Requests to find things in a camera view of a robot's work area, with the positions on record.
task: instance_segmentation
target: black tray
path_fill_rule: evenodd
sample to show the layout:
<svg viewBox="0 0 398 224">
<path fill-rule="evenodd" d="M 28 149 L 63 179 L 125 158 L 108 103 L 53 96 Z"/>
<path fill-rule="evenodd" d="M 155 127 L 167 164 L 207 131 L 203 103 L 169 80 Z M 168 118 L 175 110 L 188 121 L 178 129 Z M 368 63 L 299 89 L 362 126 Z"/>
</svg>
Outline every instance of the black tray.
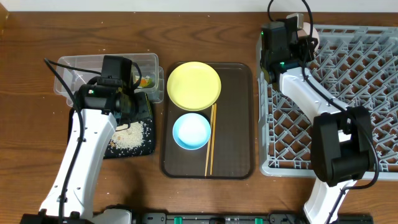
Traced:
<svg viewBox="0 0 398 224">
<path fill-rule="evenodd" d="M 144 123 L 144 133 L 142 135 L 144 142 L 138 147 L 116 149 L 116 147 L 111 145 L 110 141 L 105 150 L 104 159 L 146 156 L 155 151 L 155 122 L 152 115 L 152 107 L 144 92 L 135 93 L 134 98 L 139 109 L 137 114 L 134 116 L 133 122 L 140 121 Z"/>
<path fill-rule="evenodd" d="M 170 72 L 183 62 L 176 63 Z M 217 99 L 217 118 L 213 175 L 210 175 L 211 153 L 207 179 L 245 179 L 254 168 L 252 73 L 240 63 L 207 63 L 221 79 L 221 94 Z M 189 151 L 174 141 L 174 122 L 185 111 L 165 94 L 165 124 L 160 157 L 162 171 L 174 178 L 205 178 L 207 144 Z M 210 120 L 211 107 L 197 111 Z"/>
</svg>

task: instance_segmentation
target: dish rack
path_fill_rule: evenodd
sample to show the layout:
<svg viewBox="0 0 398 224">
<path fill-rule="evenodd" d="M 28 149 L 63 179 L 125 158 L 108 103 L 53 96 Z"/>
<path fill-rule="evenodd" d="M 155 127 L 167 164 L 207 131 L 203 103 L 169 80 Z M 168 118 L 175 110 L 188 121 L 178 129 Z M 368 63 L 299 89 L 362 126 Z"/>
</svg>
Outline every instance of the dish rack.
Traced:
<svg viewBox="0 0 398 224">
<path fill-rule="evenodd" d="M 320 47 L 307 67 L 333 96 L 371 113 L 380 179 L 398 179 L 398 28 L 315 25 Z M 300 108 L 264 81 L 259 67 L 259 154 L 264 175 L 315 177 L 312 125 Z M 364 179 L 372 179 L 366 172 Z"/>
</svg>

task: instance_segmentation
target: wooden surface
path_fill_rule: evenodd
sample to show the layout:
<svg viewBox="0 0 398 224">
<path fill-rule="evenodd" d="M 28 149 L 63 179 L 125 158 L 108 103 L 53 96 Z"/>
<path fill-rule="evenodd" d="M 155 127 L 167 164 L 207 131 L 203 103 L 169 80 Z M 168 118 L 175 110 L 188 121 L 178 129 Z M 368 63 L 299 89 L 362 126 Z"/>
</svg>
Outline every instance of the wooden surface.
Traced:
<svg viewBox="0 0 398 224">
<path fill-rule="evenodd" d="M 314 14 L 317 24 L 336 25 L 398 26 L 396 18 Z M 18 223 L 23 213 L 38 211 L 65 152 L 69 107 L 53 93 L 54 76 L 44 57 L 153 52 L 166 73 L 174 62 L 197 60 L 245 63 L 254 75 L 254 46 L 266 21 L 266 13 L 13 12 L 0 42 L 0 223 Z M 258 102 L 257 88 L 253 100 Z M 155 107 L 158 138 L 162 110 L 163 105 Z M 265 177 L 258 168 L 247 180 L 170 179 L 159 169 L 159 144 L 152 156 L 103 162 L 96 211 L 126 203 L 140 212 L 298 212 L 314 183 Z M 376 223 L 395 223 L 397 188 L 398 182 L 380 181 L 371 189 L 351 191 L 340 212 L 370 213 Z"/>
<path fill-rule="evenodd" d="M 0 3 L 0 40 L 8 17 L 7 9 Z"/>
</svg>

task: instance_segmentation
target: rice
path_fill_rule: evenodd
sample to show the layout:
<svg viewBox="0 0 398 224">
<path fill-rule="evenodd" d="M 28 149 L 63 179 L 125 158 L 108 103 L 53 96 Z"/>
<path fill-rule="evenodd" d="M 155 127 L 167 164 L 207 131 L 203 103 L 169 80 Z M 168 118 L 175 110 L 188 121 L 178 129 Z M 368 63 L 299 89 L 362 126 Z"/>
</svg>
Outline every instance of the rice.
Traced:
<svg viewBox="0 0 398 224">
<path fill-rule="evenodd" d="M 144 142 L 144 127 L 142 122 L 135 122 L 128 125 L 124 124 L 116 128 L 116 132 L 112 136 L 112 142 L 117 149 L 132 149 L 139 147 Z"/>
</svg>

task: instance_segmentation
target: plastic tray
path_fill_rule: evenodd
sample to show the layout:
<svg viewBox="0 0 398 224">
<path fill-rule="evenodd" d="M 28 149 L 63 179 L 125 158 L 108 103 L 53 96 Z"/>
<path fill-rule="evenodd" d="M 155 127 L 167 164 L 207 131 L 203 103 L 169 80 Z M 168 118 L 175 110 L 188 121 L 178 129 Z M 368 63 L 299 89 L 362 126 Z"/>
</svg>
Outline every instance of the plastic tray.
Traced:
<svg viewBox="0 0 398 224">
<path fill-rule="evenodd" d="M 176 63 L 169 71 L 181 64 L 182 62 Z M 240 63 L 207 64 L 216 70 L 221 79 L 221 93 L 216 101 L 213 175 L 210 175 L 209 156 L 205 177 L 207 144 L 190 151 L 174 141 L 174 122 L 190 112 L 176 106 L 168 96 L 164 103 L 165 124 L 160 166 L 163 173 L 173 178 L 245 179 L 254 169 L 252 73 Z M 196 113 L 210 120 L 211 107 Z"/>
<path fill-rule="evenodd" d="M 307 64 L 332 95 L 371 112 L 380 179 L 398 179 L 398 28 L 320 26 L 320 48 Z M 261 43 L 257 43 L 259 62 Z M 259 153 L 264 175 L 315 177 L 310 162 L 308 118 L 292 100 L 264 81 L 259 84 Z M 366 172 L 364 179 L 372 179 Z"/>
<path fill-rule="evenodd" d="M 164 95 L 164 74 L 163 69 L 159 67 L 159 59 L 156 54 L 113 54 L 115 56 L 122 56 L 136 62 L 141 69 L 143 78 L 150 78 L 154 85 L 150 88 L 139 88 L 136 91 L 143 91 L 147 93 L 148 99 L 152 103 L 160 103 L 163 101 Z M 100 72 L 105 55 L 81 55 L 81 56 L 64 56 L 58 60 L 58 63 L 69 65 L 76 68 L 84 68 Z M 61 75 L 68 87 L 74 93 L 82 84 L 86 84 L 91 78 L 98 76 L 93 73 L 79 72 L 69 70 L 62 67 L 57 67 L 57 72 Z M 138 76 L 136 69 L 132 70 L 134 76 Z M 67 98 L 67 105 L 72 106 L 72 101 L 61 83 L 55 78 L 54 92 L 58 95 L 63 95 Z"/>
</svg>

